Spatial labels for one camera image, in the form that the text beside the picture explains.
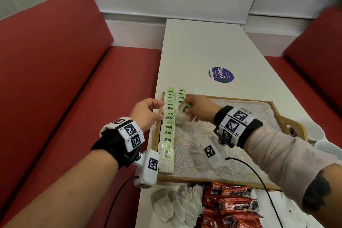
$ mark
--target tattoo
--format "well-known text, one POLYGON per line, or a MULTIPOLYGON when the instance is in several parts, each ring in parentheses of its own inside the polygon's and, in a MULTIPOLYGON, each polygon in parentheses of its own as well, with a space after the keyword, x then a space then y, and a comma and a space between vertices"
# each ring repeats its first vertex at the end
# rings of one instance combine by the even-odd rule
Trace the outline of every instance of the tattoo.
POLYGON ((303 197, 303 208, 317 212, 321 205, 325 205, 324 197, 330 195, 331 187, 329 182, 323 177, 321 170, 307 187, 303 197))

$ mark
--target purple sticker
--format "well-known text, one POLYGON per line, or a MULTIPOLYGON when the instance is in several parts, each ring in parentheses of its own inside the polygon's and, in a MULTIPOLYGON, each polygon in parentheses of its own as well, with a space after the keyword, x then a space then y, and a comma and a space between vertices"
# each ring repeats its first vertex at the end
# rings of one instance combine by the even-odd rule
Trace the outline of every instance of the purple sticker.
POLYGON ((233 74, 225 68, 214 67, 209 70, 209 76, 217 82, 229 83, 234 79, 233 74))

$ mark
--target black wrist strap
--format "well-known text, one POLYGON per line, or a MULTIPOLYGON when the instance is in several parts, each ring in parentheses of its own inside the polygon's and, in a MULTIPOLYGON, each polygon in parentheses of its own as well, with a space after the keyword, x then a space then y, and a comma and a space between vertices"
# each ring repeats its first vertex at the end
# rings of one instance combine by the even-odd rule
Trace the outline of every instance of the black wrist strap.
POLYGON ((139 150, 143 144, 131 152, 127 152, 125 140, 116 129, 107 129, 101 133, 102 136, 91 147, 91 150, 103 149, 116 159, 119 169, 122 166, 128 167, 138 156, 139 150))
MULTIPOLYGON (((228 112, 230 110, 232 110, 232 109, 233 109, 232 106, 226 105, 225 107, 223 107, 222 109, 220 109, 216 113, 216 115, 214 117, 214 124, 216 125, 216 127, 218 127, 220 125, 220 123, 226 117, 228 112)), ((254 132, 256 129, 258 129, 261 126, 263 126, 263 123, 261 121, 259 121, 258 119, 253 119, 253 121, 250 122, 250 124, 246 126, 246 129, 244 130, 244 132, 239 137, 239 141, 237 143, 237 147, 240 147, 240 148, 243 149, 247 139, 252 134, 252 132, 254 132)))

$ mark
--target hand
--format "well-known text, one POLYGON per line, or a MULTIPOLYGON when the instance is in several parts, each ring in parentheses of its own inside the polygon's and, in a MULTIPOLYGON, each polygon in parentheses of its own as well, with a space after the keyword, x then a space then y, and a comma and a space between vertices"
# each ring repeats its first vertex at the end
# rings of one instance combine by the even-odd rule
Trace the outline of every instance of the hand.
POLYGON ((193 106, 192 108, 188 108, 185 110, 185 113, 188 116, 191 116, 189 122, 192 122, 193 120, 195 120, 195 122, 198 122, 199 120, 201 120, 214 124, 214 117, 216 113, 222 108, 219 105, 216 105, 206 96, 201 95, 186 97, 182 104, 184 103, 188 103, 189 105, 193 106))
POLYGON ((130 118, 139 125, 141 130, 147 131, 155 122, 160 122, 163 119, 162 114, 152 112, 152 109, 159 109, 163 105, 163 101, 147 98, 135 104, 130 118))

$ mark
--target red cushion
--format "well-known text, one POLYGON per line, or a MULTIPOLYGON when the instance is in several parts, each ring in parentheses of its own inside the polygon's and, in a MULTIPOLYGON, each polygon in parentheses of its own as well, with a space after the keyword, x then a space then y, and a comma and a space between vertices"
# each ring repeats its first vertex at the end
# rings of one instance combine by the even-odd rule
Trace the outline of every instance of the red cushion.
POLYGON ((342 148, 342 119, 283 57, 265 57, 301 106, 325 132, 329 142, 342 148))
POLYGON ((284 51, 342 113, 342 10, 330 7, 284 51))
MULTIPOLYGON (((105 124, 129 116, 137 102, 155 96, 160 55, 160 50, 109 49, 15 197, 2 225, 80 161, 99 138, 99 130, 105 124)), ((115 193, 134 173, 133 165, 128 170, 125 167, 119 170, 89 227, 103 227, 115 193)), ((123 220, 125 227, 134 227, 139 192, 132 183, 123 190, 113 209, 112 227, 114 223, 121 227, 119 223, 123 220)))
POLYGON ((94 0, 49 0, 0 21, 0 208, 112 41, 94 0))

